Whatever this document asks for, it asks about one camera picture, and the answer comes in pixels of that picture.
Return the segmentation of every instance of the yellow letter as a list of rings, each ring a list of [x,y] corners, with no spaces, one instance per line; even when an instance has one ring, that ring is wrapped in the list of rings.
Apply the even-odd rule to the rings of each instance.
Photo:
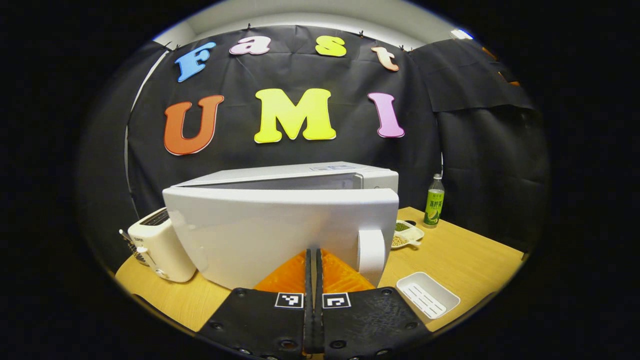
[[[302,123],[307,118],[307,128],[302,136],[307,140],[331,140],[335,130],[329,121],[327,100],[331,93],[325,89],[308,89],[298,105],[293,105],[282,89],[264,89],[255,93],[262,100],[260,132],[253,139],[257,143],[279,142],[282,133],[276,129],[276,119],[293,140],[298,137]]]
[[[316,51],[320,55],[344,56],[347,49],[344,48],[344,40],[337,37],[323,35],[316,39]]]

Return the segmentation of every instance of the green drink bottle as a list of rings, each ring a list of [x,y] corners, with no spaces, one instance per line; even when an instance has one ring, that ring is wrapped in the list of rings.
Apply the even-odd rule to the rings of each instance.
[[[442,201],[444,200],[444,186],[442,185],[442,176],[435,174],[433,182],[429,186],[429,195],[427,196],[427,208],[424,210],[424,223],[427,227],[433,228],[438,225],[440,213],[442,212]]]

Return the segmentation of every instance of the letter m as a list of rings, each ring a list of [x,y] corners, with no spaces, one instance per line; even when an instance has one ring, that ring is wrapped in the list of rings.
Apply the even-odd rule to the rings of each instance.
[[[331,93],[325,89],[308,89],[298,105],[293,105],[282,89],[264,89],[255,93],[262,100],[260,131],[254,136],[257,143],[279,142],[282,133],[276,129],[280,121],[287,136],[294,140],[298,137],[302,123],[307,120],[307,128],[302,136],[307,140],[331,140],[335,130],[329,121],[327,100]]]

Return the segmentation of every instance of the blue letter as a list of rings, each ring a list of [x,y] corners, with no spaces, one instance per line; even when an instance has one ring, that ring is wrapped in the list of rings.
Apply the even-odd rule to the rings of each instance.
[[[178,78],[179,83],[187,80],[197,72],[204,69],[204,64],[199,64],[198,60],[205,61],[208,59],[209,51],[207,49],[211,49],[214,46],[216,46],[215,42],[208,42],[203,46],[200,46],[198,49],[182,55],[178,60],[175,60],[176,64],[180,64],[180,77]]]

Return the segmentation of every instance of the orange letter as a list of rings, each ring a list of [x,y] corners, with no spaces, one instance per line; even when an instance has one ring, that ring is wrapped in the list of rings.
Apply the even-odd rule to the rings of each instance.
[[[391,59],[395,58],[395,56],[388,52],[384,47],[372,47],[371,50],[375,51],[378,54],[378,60],[382,64],[382,66],[386,67],[391,71],[398,71],[400,68],[398,65],[391,62]]]
[[[218,104],[223,102],[222,95],[207,96],[198,101],[202,107],[202,117],[200,118],[200,132],[190,139],[182,136],[184,125],[184,114],[191,108],[188,101],[178,102],[169,106],[164,114],[166,115],[166,126],[164,127],[164,148],[173,155],[195,154],[204,149],[213,139],[216,130],[216,113]]]

